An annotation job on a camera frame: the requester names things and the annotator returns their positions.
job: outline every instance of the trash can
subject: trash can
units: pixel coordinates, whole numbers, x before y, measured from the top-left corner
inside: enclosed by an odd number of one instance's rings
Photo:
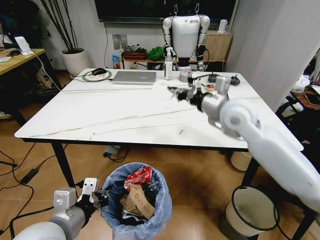
[[[159,234],[165,227],[166,222],[172,216],[172,201],[164,176],[155,168],[151,167],[152,178],[159,181],[159,191],[155,198],[154,215],[144,224],[137,226],[124,225],[118,220],[122,205],[120,199],[125,192],[124,181],[128,175],[148,166],[147,164],[134,162],[118,167],[107,178],[103,189],[112,186],[109,193],[109,204],[101,208],[101,216],[113,229],[113,240],[150,240]]]
[[[273,201],[254,186],[239,186],[233,191],[231,201],[225,209],[225,219],[245,237],[270,231],[280,221]]]
[[[251,158],[250,152],[235,151],[231,157],[231,164],[240,171],[247,171]]]

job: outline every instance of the white bucket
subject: white bucket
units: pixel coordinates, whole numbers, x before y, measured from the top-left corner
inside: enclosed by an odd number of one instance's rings
[[[250,152],[234,151],[231,164],[240,171],[247,171],[251,158]]]
[[[246,237],[270,231],[280,220],[273,201],[253,186],[239,186],[233,191],[225,216],[230,225]]]
[[[85,49],[78,53],[67,54],[67,50],[61,52],[66,69],[72,76],[78,76],[84,69],[90,68],[88,54]]]

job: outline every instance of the shoe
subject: shoe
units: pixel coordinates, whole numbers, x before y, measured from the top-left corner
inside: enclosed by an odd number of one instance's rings
[[[11,121],[12,119],[10,114],[5,114],[3,111],[0,111],[0,121]]]

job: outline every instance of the spray bottle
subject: spray bottle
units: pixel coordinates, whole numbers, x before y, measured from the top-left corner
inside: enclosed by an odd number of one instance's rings
[[[171,80],[172,78],[172,66],[174,63],[174,59],[171,56],[171,51],[174,49],[170,46],[166,48],[167,54],[164,59],[164,79]]]

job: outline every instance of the red snack bag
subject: red snack bag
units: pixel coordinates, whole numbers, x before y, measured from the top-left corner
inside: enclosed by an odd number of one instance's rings
[[[150,182],[151,174],[151,167],[146,166],[144,168],[140,168],[125,179],[124,189],[130,192],[130,184],[143,184]]]

